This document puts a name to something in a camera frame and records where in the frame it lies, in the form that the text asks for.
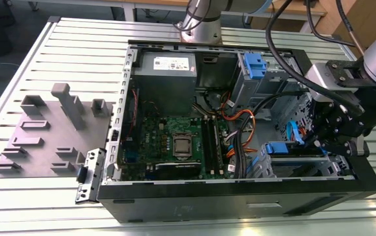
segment ram slot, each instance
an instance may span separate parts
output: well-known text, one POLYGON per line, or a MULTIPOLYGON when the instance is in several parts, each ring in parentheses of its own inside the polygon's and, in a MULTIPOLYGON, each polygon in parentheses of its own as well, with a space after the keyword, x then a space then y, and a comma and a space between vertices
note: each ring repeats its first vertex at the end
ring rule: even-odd
POLYGON ((214 172, 213 168, 213 151, 210 143, 210 131, 209 131, 209 119, 202 120, 202 134, 203 134, 203 150, 205 150, 205 160, 206 160, 206 173, 214 172))
POLYGON ((211 143, 211 152, 213 152, 213 169, 214 173, 222 174, 222 166, 223 166, 223 159, 222 159, 222 149, 221 149, 221 137, 219 137, 219 130, 217 125, 217 119, 209 121, 209 131, 210 131, 210 143, 211 143))
POLYGON ((215 145, 217 145, 217 169, 215 171, 223 174, 223 155, 222 155, 222 141, 221 141, 221 131, 217 117, 213 117, 214 133, 215 133, 215 145))

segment green circuit board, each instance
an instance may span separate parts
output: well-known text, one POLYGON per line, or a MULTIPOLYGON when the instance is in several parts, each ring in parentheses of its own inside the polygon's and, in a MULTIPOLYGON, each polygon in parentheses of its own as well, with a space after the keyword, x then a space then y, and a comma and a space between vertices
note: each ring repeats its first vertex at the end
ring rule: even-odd
MULTIPOLYGON (((227 131, 227 124, 218 122, 221 133, 227 131)), ((133 163, 129 163, 125 172, 125 181, 141 181, 145 179, 142 164, 163 162, 198 162, 202 164, 202 174, 193 179, 222 179, 229 178, 230 174, 211 175, 206 173, 206 159, 203 152, 202 118, 175 118, 175 117, 146 117, 142 124, 141 144, 138 154, 126 152, 129 157, 133 155, 133 163), (174 135, 189 135, 193 139, 193 157, 179 160, 174 156, 174 135)))

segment motherboard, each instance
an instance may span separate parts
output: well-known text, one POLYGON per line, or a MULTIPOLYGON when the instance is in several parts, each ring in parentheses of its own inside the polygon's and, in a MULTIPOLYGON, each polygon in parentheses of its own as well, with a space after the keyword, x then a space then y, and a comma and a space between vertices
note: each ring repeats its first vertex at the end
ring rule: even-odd
POLYGON ((145 117, 139 150, 125 152, 123 181, 230 178, 227 130, 214 117, 145 117))

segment aluminum extrusion table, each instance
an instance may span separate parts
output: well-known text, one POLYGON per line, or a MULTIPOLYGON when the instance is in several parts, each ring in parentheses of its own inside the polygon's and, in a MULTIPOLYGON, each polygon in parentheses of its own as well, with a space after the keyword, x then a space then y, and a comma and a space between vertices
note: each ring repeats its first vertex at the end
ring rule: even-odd
MULTIPOLYGON (((267 46, 261 30, 223 28, 222 35, 225 44, 267 46)), ((54 99, 50 88, 66 82, 82 101, 115 101, 129 39, 179 41, 179 34, 167 24, 70 18, 46 24, 0 98, 0 152, 27 94, 54 99)), ((274 40, 279 47, 305 49, 313 62, 355 59, 346 48, 311 34, 274 32, 274 40)), ((376 129, 367 141, 376 171, 376 129)), ((376 195, 311 216, 121 225, 101 204, 75 205, 77 186, 75 178, 0 179, 0 234, 376 235, 376 195)))

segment table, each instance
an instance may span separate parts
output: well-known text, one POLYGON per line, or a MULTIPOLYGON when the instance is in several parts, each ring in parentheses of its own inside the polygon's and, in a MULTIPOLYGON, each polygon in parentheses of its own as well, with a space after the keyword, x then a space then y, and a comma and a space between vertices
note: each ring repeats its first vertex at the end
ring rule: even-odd
MULTIPOLYGON (((63 18, 49 22, 0 97, 0 152, 19 121, 27 94, 54 99, 65 82, 82 101, 115 101, 129 39, 179 41, 169 24, 63 18)), ((313 62, 355 59, 346 48, 311 34, 274 32, 277 45, 305 49, 313 62)), ((265 31, 223 28, 223 43, 266 47, 265 31)), ((376 129, 367 138, 376 171, 376 129)), ((41 235, 376 235, 376 195, 311 216, 121 225, 101 204, 75 205, 75 178, 0 179, 0 234, 41 235)))
MULTIPOLYGON (((122 7, 125 9, 126 20, 137 21, 137 9, 157 9, 157 10, 170 10, 170 11, 186 11, 187 4, 190 0, 38 0, 38 2, 51 2, 51 3, 67 3, 67 4, 79 4, 79 5, 95 5, 95 6, 110 6, 110 7, 122 7)), ((33 1, 29 2, 33 10, 37 10, 37 5, 33 1)), ((275 2, 275 10, 278 10, 285 3, 285 0, 275 2)), ((241 13, 241 12, 227 12, 223 11, 222 14, 226 15, 239 15, 246 16, 246 22, 251 22, 251 17, 265 17, 271 18, 273 7, 270 7, 263 13, 241 13)), ((318 22, 323 16, 326 16, 327 11, 322 7, 320 3, 316 3, 315 8, 313 9, 313 20, 314 24, 318 25, 318 22)), ((306 6, 303 1, 294 1, 285 13, 279 17, 281 19, 289 20, 302 20, 306 21, 302 31, 311 33, 311 28, 309 26, 307 16, 306 16, 306 6)))

